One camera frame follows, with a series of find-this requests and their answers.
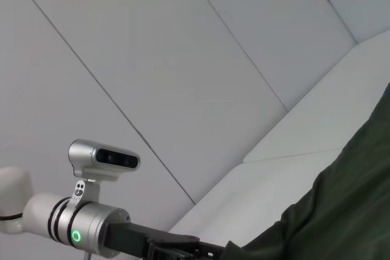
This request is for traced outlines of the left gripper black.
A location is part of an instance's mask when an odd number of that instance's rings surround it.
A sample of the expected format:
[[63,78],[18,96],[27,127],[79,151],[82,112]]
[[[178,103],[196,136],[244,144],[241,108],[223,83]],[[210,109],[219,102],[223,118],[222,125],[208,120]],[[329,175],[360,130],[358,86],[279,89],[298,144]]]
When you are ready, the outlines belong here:
[[110,223],[104,247],[142,260],[220,260],[224,247],[198,237],[173,234],[137,225]]

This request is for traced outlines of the dark green FREE! t-shirt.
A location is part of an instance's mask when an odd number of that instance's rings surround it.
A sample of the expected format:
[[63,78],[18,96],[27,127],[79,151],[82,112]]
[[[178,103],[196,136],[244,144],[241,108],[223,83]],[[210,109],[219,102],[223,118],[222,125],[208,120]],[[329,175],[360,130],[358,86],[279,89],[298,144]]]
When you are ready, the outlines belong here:
[[390,84],[313,187],[220,260],[390,260]]

